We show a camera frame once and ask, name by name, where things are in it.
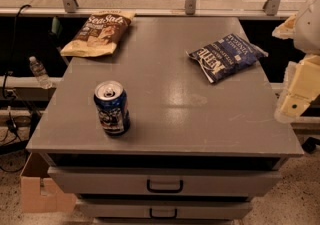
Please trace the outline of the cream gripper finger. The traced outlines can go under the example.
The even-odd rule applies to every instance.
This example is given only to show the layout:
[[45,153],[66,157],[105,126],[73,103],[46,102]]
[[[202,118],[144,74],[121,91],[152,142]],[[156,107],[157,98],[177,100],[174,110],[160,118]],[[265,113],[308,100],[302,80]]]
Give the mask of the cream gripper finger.
[[273,30],[272,36],[283,40],[292,39],[294,36],[295,21],[296,15],[293,14]]
[[280,123],[296,121],[319,95],[320,57],[309,54],[298,63],[290,61],[276,104],[275,119]]

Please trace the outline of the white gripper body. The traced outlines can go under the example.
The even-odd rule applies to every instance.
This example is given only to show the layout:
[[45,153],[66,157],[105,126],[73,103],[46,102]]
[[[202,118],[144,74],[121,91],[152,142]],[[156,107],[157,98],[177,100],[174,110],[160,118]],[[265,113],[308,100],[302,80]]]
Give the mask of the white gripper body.
[[320,54],[320,0],[307,0],[296,15],[294,46],[307,54]]

